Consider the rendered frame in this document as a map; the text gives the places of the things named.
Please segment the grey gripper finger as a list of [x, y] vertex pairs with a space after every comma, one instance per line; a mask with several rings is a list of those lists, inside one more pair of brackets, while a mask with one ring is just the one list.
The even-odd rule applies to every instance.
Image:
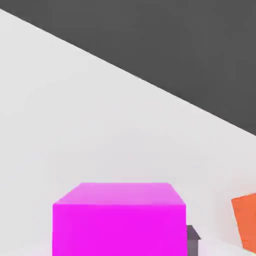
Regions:
[[192, 225], [187, 225], [187, 256], [224, 256], [217, 242], [202, 239]]

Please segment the small magenta cube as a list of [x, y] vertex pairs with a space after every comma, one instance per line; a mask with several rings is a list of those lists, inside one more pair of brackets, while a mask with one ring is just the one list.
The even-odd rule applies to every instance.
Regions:
[[81, 183], [52, 206], [52, 256], [188, 256], [169, 183]]

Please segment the large orange box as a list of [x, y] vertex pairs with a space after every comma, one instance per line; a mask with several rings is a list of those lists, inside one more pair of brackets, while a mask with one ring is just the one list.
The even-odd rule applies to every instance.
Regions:
[[256, 254], [256, 193], [231, 200], [242, 247]]

